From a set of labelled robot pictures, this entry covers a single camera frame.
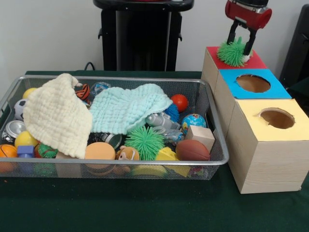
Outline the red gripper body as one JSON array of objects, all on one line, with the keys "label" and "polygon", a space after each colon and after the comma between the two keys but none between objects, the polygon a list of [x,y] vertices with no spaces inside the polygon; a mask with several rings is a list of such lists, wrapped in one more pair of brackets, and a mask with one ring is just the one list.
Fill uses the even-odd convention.
[{"label": "red gripper body", "polygon": [[232,20],[238,20],[247,28],[263,29],[272,16],[267,0],[228,0],[225,14]]}]

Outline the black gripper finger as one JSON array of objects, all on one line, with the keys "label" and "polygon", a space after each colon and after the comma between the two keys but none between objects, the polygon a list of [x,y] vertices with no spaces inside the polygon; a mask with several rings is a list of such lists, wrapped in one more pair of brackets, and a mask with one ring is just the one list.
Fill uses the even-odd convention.
[{"label": "black gripper finger", "polygon": [[252,29],[252,28],[248,28],[249,32],[250,32],[250,37],[248,42],[245,45],[244,51],[243,51],[243,55],[244,56],[248,56],[252,50],[255,38],[256,38],[256,33],[257,30],[256,29]]},{"label": "black gripper finger", "polygon": [[238,21],[234,21],[231,28],[230,28],[230,32],[228,35],[228,39],[227,39],[227,43],[231,44],[234,40],[235,40],[235,36],[236,36],[236,29],[238,27],[239,23]]}]

